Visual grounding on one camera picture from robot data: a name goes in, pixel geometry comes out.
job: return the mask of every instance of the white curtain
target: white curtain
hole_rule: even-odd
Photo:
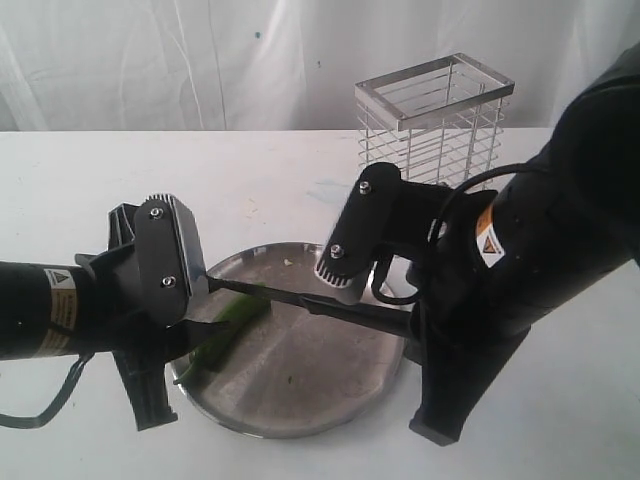
[[[353,84],[458,51],[553,124],[638,0],[0,0],[0,130],[356,128]]]

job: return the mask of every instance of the wire rack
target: wire rack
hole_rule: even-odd
[[[360,158],[455,187],[488,170],[514,82],[458,53],[356,84]]]

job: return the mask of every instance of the white tabletop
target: white tabletop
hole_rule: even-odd
[[[527,160],[548,136],[506,130],[501,161]],[[356,152],[341,131],[2,133],[0,259],[72,264],[101,252],[107,212],[159,191],[193,210],[209,266],[258,244],[321,243],[357,176]],[[408,362],[350,424],[271,441],[216,425],[172,386],[179,421],[138,433],[101,354],[45,428],[0,429],[0,478],[637,479],[638,292],[628,264],[542,320],[450,447],[407,427],[420,402]],[[39,413],[73,360],[0,363],[0,412]]]

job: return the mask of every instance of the green pepper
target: green pepper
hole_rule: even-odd
[[[214,320],[214,322],[229,322],[229,327],[206,340],[191,352],[189,367],[173,381],[173,384],[180,385],[188,382],[203,368],[218,371],[220,360],[238,334],[249,322],[269,310],[270,306],[269,300],[245,294],[240,294],[231,300]]]

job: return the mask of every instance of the round metal plate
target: round metal plate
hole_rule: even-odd
[[[313,273],[320,253],[311,244],[266,245],[224,260],[209,274],[330,295]],[[190,317],[211,321],[233,295],[210,295]],[[375,302],[370,292],[363,301]],[[181,388],[202,412],[232,430],[302,437],[351,420],[386,392],[403,347],[404,340],[393,335],[273,302],[270,313],[243,332],[220,373],[202,372]],[[174,375],[188,364],[188,356],[175,360]]]

